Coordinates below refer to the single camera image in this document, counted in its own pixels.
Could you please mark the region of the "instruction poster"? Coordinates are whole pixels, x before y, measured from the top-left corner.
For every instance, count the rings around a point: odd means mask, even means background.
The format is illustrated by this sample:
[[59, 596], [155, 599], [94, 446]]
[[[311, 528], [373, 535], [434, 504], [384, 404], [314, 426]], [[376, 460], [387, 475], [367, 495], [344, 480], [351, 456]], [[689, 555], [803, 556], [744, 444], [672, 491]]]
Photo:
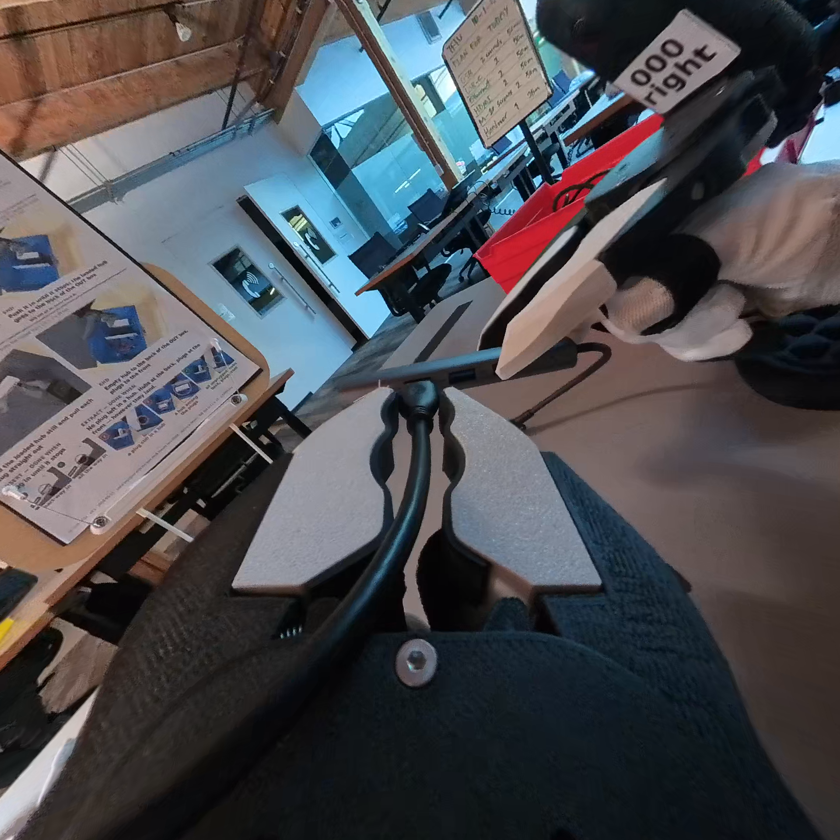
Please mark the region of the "instruction poster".
[[225, 425], [261, 365], [2, 154], [2, 506], [60, 545]]

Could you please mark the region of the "wooden work table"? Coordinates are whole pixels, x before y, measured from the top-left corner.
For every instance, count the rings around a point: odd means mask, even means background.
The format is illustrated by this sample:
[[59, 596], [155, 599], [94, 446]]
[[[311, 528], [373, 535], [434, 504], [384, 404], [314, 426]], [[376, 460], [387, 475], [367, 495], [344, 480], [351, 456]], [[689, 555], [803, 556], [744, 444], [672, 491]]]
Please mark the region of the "wooden work table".
[[462, 233], [466, 233], [473, 250], [487, 242], [489, 235], [479, 216], [490, 208], [492, 200], [502, 194], [503, 187], [509, 187], [513, 179], [527, 169], [530, 155], [523, 143], [514, 146], [468, 188], [463, 202], [405, 247], [354, 295], [360, 297], [376, 291], [396, 317], [409, 315], [415, 322], [423, 321], [426, 309], [437, 304], [439, 299], [436, 297], [430, 302], [421, 302], [421, 296], [416, 293], [420, 279], [429, 273], [434, 258]]

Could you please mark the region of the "plywood poster board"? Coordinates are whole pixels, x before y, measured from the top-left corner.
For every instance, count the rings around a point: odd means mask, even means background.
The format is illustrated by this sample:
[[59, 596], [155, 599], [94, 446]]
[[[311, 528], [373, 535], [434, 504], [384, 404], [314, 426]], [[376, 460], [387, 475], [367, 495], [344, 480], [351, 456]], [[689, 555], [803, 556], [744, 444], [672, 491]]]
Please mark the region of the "plywood poster board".
[[258, 372], [241, 388], [240, 403], [227, 403], [218, 408], [201, 428], [139, 478], [129, 492], [107, 510], [109, 521], [102, 532], [87, 530], [74, 542], [61, 545], [37, 530], [29, 521], [19, 518], [14, 511], [2, 506], [2, 567], [10, 565], [42, 576], [55, 570], [68, 570], [77, 564], [88, 568], [95, 566], [140, 525], [138, 510], [157, 508], [184, 484], [195, 469], [231, 438], [230, 425], [244, 421], [248, 412], [261, 406], [282, 379], [282, 374], [270, 375], [269, 364], [263, 353], [171, 272], [148, 263], [143, 263], [142, 268], [198, 318], [204, 320], [225, 342], [257, 365]]

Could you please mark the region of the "red plastic bin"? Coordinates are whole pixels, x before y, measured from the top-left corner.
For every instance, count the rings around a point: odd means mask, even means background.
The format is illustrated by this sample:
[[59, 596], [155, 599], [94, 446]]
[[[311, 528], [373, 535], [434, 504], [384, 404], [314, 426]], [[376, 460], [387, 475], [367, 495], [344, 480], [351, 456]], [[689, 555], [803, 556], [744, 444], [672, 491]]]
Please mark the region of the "red plastic bin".
[[661, 116], [650, 115], [571, 164], [556, 183], [541, 185], [477, 250], [478, 262], [504, 293], [512, 291], [550, 241], [584, 209], [589, 191], [662, 122]]

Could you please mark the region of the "handwritten whiteboard sign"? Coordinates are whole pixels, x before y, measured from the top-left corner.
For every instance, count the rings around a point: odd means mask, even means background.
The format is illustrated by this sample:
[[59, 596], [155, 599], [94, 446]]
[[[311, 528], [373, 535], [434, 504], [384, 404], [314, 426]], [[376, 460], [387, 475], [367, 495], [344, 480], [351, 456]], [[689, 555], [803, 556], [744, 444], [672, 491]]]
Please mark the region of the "handwritten whiteboard sign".
[[518, 1], [477, 2], [444, 42], [442, 57], [487, 150], [553, 95]]

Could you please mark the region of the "dark seat cushion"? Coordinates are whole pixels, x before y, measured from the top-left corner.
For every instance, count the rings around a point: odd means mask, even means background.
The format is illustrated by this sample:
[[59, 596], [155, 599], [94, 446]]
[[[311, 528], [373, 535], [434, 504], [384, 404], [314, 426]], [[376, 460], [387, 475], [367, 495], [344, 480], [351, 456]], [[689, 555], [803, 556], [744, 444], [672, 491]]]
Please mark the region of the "dark seat cushion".
[[752, 322], [751, 340], [732, 357], [764, 399], [800, 410], [839, 410], [839, 307]]

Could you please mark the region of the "black office chair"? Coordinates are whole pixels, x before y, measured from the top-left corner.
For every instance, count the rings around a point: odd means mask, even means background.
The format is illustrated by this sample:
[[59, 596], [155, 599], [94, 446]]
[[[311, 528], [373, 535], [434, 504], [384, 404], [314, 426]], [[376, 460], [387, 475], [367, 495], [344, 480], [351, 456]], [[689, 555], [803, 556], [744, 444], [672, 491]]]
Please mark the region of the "black office chair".
[[425, 318], [426, 308], [433, 308], [442, 301], [440, 292], [452, 269], [444, 262], [417, 274], [412, 266], [406, 265], [391, 273], [379, 286], [379, 292], [393, 316], [410, 315], [420, 323]]

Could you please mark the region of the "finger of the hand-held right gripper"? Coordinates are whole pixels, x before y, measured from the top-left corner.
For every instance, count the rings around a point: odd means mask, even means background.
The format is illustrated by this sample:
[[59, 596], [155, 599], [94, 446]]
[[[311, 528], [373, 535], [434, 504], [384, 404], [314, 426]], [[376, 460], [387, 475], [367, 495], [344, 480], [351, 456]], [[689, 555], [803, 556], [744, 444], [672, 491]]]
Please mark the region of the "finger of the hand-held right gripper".
[[662, 193], [665, 183], [663, 178], [645, 187], [596, 223], [568, 261], [507, 322], [497, 377], [510, 380], [557, 342], [570, 338], [578, 328], [591, 325], [599, 318], [600, 306], [615, 295], [618, 286], [602, 252], [649, 199]]
[[478, 351], [503, 344], [508, 325], [569, 262], [585, 237], [585, 225], [574, 224], [552, 239], [493, 313], [478, 339]]

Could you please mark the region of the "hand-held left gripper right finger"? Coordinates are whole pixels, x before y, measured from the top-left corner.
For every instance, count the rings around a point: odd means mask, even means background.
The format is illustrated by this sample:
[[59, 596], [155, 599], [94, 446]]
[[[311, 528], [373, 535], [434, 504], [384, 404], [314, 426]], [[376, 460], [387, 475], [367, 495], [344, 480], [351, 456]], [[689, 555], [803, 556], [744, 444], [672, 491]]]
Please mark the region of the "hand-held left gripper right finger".
[[448, 387], [442, 527], [480, 596], [589, 595], [602, 577], [536, 444]]

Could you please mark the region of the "gray slim usb hub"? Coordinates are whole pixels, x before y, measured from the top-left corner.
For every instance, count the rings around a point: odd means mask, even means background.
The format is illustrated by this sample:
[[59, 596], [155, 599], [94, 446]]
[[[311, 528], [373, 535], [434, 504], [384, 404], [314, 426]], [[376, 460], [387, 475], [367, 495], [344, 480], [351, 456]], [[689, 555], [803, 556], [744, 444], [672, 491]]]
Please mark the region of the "gray slim usb hub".
[[[597, 359], [559, 389], [513, 417], [510, 423], [521, 430], [525, 429], [544, 408], [601, 370], [612, 358], [613, 352], [605, 343], [575, 343], [565, 339], [513, 375], [512, 379], [517, 380], [556, 371], [572, 370], [578, 364], [579, 358], [585, 354], [596, 354]], [[398, 391], [413, 383], [427, 382], [434, 384], [439, 391], [448, 387], [463, 391], [479, 386], [499, 384], [502, 382], [497, 372], [500, 355], [501, 348], [494, 348], [440, 360], [426, 360], [388, 367], [367, 374], [349, 374], [338, 379], [336, 388], [341, 393], [368, 392], [379, 386], [388, 386]]]

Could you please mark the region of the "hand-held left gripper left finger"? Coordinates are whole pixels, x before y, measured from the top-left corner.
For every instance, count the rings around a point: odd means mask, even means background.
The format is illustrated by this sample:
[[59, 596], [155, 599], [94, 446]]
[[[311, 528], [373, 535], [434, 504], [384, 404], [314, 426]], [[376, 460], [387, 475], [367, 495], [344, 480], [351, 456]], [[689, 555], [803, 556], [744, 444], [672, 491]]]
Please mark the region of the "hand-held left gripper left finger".
[[233, 579], [236, 593], [304, 595], [376, 551], [394, 512], [397, 393], [377, 388], [294, 451]]

